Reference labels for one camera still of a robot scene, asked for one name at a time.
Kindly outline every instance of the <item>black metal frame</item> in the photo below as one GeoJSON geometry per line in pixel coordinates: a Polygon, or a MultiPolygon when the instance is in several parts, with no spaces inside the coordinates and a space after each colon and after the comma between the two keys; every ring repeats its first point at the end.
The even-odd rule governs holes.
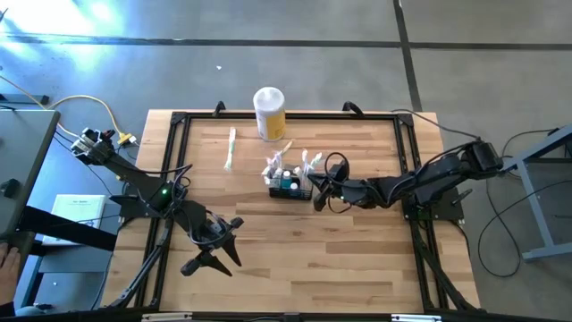
{"type": "MultiPolygon", "coordinates": [[[[177,136],[178,128],[182,127],[182,137],[181,137],[181,144],[179,146],[179,155],[177,156],[177,165],[182,166],[184,165],[184,160],[187,151],[187,142],[189,139],[189,130],[190,124],[192,120],[195,119],[252,119],[256,118],[254,112],[231,112],[225,111],[225,106],[223,102],[219,102],[215,111],[211,112],[173,112],[171,117],[171,124],[169,128],[169,134],[167,136],[167,142],[165,146],[164,152],[164,161],[162,170],[168,170],[170,161],[172,158],[174,141],[177,136]]],[[[405,145],[404,145],[404,138],[403,138],[403,128],[408,134],[408,141],[411,147],[411,156],[413,159],[413,166],[418,168],[421,166],[421,158],[419,156],[419,150],[416,142],[416,134],[415,134],[415,127],[413,123],[413,117],[411,114],[364,114],[359,110],[359,108],[351,102],[346,102],[342,108],[342,111],[353,111],[353,113],[300,113],[300,112],[288,112],[286,114],[287,119],[297,119],[297,120],[348,120],[348,121],[363,121],[363,120],[376,120],[376,121],[386,121],[392,122],[394,132],[395,132],[395,140],[398,148],[398,159],[400,161],[400,170],[404,174],[408,169],[408,158],[405,152],[405,145]]],[[[403,210],[404,210],[404,217],[410,217],[411,212],[415,211],[413,205],[409,204],[408,200],[403,200],[403,210]]],[[[149,227],[149,233],[147,236],[147,246],[144,254],[144,261],[153,251],[153,245],[155,244],[156,234],[157,234],[157,227],[158,227],[158,219],[151,219],[151,225],[149,227]]],[[[411,227],[411,236],[413,238],[414,233],[416,230],[419,230],[418,222],[415,220],[409,220],[409,224],[411,227]]],[[[437,241],[435,239],[433,223],[431,221],[425,221],[426,229],[426,237],[427,237],[427,246],[429,251],[435,256],[437,263],[440,265],[439,262],[439,255],[437,249],[437,241]]],[[[164,283],[164,274],[166,269],[167,257],[168,257],[168,245],[171,239],[171,232],[168,233],[167,239],[165,240],[165,251],[163,252],[161,258],[158,262],[158,270],[157,276],[155,281],[155,289],[153,291],[153,297],[150,302],[150,307],[158,309],[160,302],[161,302],[161,295],[162,295],[162,288],[164,283]]],[[[433,309],[435,306],[430,298],[429,293],[429,284],[427,283],[427,276],[425,273],[425,263],[422,255],[414,248],[414,254],[416,259],[416,270],[417,276],[419,281],[419,288],[420,288],[420,295],[421,301],[423,303],[424,310],[433,309]]],[[[143,307],[143,299],[145,297],[145,290],[147,279],[145,279],[136,295],[135,306],[136,307],[143,307]]],[[[437,291],[439,294],[439,306],[440,309],[447,309],[448,308],[448,301],[447,295],[443,289],[443,287],[437,283],[437,291]]],[[[193,314],[194,317],[204,316],[205,318],[229,318],[229,317],[240,317],[240,318],[248,318],[248,317],[260,317],[260,312],[252,312],[252,313],[232,313],[232,312],[209,312],[209,313],[201,313],[196,312],[193,314]]],[[[387,314],[326,314],[324,315],[327,318],[386,318],[387,314]]]]}

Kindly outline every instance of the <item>wooden table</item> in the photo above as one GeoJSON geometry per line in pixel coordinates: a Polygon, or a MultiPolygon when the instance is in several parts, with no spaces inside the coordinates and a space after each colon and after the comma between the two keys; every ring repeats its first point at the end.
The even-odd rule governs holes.
{"type": "MultiPolygon", "coordinates": [[[[138,167],[160,170],[171,113],[149,111],[138,167]]],[[[436,121],[435,114],[424,115],[436,121]]],[[[438,128],[416,117],[415,127],[424,162],[442,151],[441,135],[438,128]]],[[[172,165],[180,139],[175,141],[172,165]]],[[[236,231],[243,266],[236,267],[218,250],[215,255],[233,277],[210,268],[182,276],[181,266],[198,251],[176,226],[161,311],[421,312],[411,234],[401,205],[352,208],[336,215],[327,207],[315,212],[308,201],[268,197],[260,176],[265,158],[290,139],[294,143],[284,157],[289,164],[299,164],[306,148],[310,156],[343,153],[349,159],[352,178],[400,174],[391,123],[288,120],[283,140],[264,142],[258,138],[255,120],[194,120],[185,162],[194,165],[187,174],[192,180],[189,198],[227,219],[244,219],[245,224],[236,231]],[[237,139],[229,174],[223,165],[231,126],[237,129],[237,139]]],[[[343,208],[338,202],[332,206],[343,208]]],[[[149,220],[137,219],[119,233],[102,303],[116,299],[138,271],[148,226],[149,220]]],[[[435,231],[443,269],[478,307],[463,236],[446,222],[435,223],[435,231]]],[[[155,275],[155,271],[150,275],[147,294],[152,293],[155,275]]],[[[428,277],[437,303],[433,274],[428,277]]]]}

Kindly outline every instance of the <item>concrete floor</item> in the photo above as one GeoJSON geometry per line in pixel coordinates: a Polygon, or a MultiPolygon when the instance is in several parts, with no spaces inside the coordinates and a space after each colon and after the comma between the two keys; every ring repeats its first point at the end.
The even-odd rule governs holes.
{"type": "MultiPolygon", "coordinates": [[[[130,38],[400,39],[392,0],[61,1],[59,5],[38,4],[36,11],[24,3],[20,0],[10,4],[0,23],[2,31],[130,38]]],[[[572,22],[568,18],[572,3],[566,0],[401,3],[412,42],[572,42],[572,22]]],[[[570,123],[569,51],[413,49],[412,60],[423,110],[437,112],[446,126],[481,135],[497,149],[518,132],[570,123]]],[[[266,85],[283,89],[288,109],[338,110],[346,100],[364,110],[412,107],[400,48],[0,42],[0,65],[4,76],[31,92],[53,99],[72,94],[102,98],[114,110],[120,126],[138,137],[149,108],[214,108],[219,100],[230,109],[251,108],[252,95],[266,85]]],[[[0,91],[14,92],[6,84],[0,84],[0,91]]],[[[103,108],[91,102],[76,101],[62,106],[61,111],[63,123],[74,131],[86,126],[111,127],[103,108]]],[[[467,140],[447,132],[442,136],[446,147],[467,140]]],[[[521,137],[511,146],[510,153],[541,139],[542,135],[521,137]]],[[[121,187],[112,175],[102,169],[96,171],[112,191],[119,191],[121,187]]],[[[478,234],[492,217],[492,211],[483,182],[466,182],[462,188],[466,187],[474,188],[463,206],[483,308],[570,319],[572,255],[525,263],[511,278],[488,275],[475,250],[478,234]]],[[[524,195],[520,183],[509,179],[492,180],[491,188],[499,209],[524,195]]],[[[558,189],[567,191],[569,187],[558,189]]],[[[66,192],[105,190],[93,174],[53,144],[30,203],[49,210],[55,194],[66,192]]],[[[541,245],[526,203],[511,210],[506,220],[523,251],[541,245]]],[[[571,225],[572,220],[561,221],[562,227],[571,225]]],[[[497,272],[510,271],[517,259],[498,224],[485,235],[483,251],[484,261],[497,272]]],[[[105,262],[100,266],[105,269],[105,262]]],[[[84,277],[95,296],[98,283],[93,282],[93,274],[84,277]]],[[[50,278],[70,281],[63,283],[71,288],[81,284],[81,275],[69,276],[50,278]]],[[[45,288],[51,281],[42,286],[44,291],[38,301],[47,300],[39,297],[49,294],[45,288]]],[[[78,292],[88,293],[85,288],[78,292]]],[[[61,310],[88,309],[90,301],[75,301],[71,297],[59,300],[58,305],[61,310]]]]}

